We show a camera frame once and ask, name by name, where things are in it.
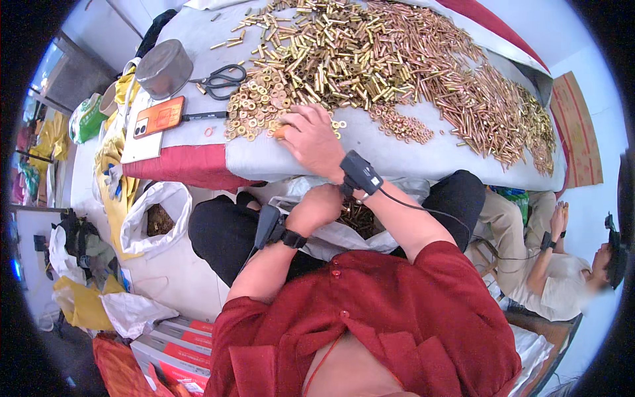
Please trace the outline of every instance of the red shirt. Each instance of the red shirt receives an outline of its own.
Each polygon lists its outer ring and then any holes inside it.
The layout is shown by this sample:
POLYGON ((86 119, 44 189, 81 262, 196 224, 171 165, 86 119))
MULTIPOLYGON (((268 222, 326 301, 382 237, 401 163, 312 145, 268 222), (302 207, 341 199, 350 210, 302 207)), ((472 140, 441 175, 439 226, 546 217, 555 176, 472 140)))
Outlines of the red shirt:
POLYGON ((315 352, 347 329, 422 396, 507 396, 521 371, 479 273, 437 241, 414 265, 351 251, 285 284, 271 305, 230 300, 214 326, 204 395, 299 396, 315 352))

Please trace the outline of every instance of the scissors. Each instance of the scissors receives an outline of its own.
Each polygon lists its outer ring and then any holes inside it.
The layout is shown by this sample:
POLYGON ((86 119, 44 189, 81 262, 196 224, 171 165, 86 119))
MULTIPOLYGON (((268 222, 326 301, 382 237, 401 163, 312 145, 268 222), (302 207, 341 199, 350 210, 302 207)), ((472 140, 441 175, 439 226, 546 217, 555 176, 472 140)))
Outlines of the scissors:
POLYGON ((217 71, 213 71, 208 77, 189 80, 189 82, 199 83, 205 89, 205 92, 215 100, 227 100, 229 99, 229 97, 231 97, 231 93, 227 95, 216 95, 214 94, 214 90, 225 87, 238 87, 246 78, 247 72, 245 71, 244 67, 236 64, 231 64, 223 66, 217 71), (238 69, 241 72, 240 77, 232 77, 222 74, 224 71, 227 71, 229 69, 238 69))

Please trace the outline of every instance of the beige pants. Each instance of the beige pants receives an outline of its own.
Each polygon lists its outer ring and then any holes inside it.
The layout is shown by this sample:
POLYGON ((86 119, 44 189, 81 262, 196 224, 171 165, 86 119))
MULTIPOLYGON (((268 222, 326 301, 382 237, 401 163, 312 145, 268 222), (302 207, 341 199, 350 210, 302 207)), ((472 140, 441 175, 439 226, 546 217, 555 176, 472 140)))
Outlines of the beige pants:
MULTIPOLYGON (((523 216, 518 206, 503 196, 486 191, 485 204, 479 220, 491 224, 498 256, 529 258, 540 250, 542 236, 551 232, 551 216, 556 207, 553 192, 529 192, 531 217, 527 222, 527 237, 523 236, 523 216)), ((525 260, 498 259, 498 285, 509 295, 519 283, 524 283, 536 257, 525 260)))

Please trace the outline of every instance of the black pants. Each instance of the black pants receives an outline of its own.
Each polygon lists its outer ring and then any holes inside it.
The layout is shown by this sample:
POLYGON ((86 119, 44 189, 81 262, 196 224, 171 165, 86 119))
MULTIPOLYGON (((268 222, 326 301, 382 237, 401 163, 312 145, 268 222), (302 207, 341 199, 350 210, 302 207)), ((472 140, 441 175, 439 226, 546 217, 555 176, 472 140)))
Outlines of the black pants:
MULTIPOLYGON (((465 251, 484 201, 485 189, 480 179, 468 171, 459 170, 432 186, 422 206, 449 213, 468 226, 469 232, 456 220, 431 213, 454 237, 458 247, 465 251)), ((203 201, 190 216, 192 249, 209 263, 225 284, 232 286, 253 247, 257 225, 257 211, 245 205, 235 205, 227 196, 203 201)), ((401 247, 391 255, 406 257, 401 247)), ((291 261, 287 280, 323 265, 323 260, 298 252, 291 261)))

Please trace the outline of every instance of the glove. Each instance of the glove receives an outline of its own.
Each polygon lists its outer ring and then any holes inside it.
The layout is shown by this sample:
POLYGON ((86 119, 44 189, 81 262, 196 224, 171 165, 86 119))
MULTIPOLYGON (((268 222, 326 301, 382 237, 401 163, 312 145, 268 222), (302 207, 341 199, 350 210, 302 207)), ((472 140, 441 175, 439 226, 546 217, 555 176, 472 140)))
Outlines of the glove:
POLYGON ((123 166, 121 164, 108 164, 108 170, 104 171, 106 185, 108 186, 108 197, 114 200, 117 197, 121 201, 121 177, 123 176, 123 166))

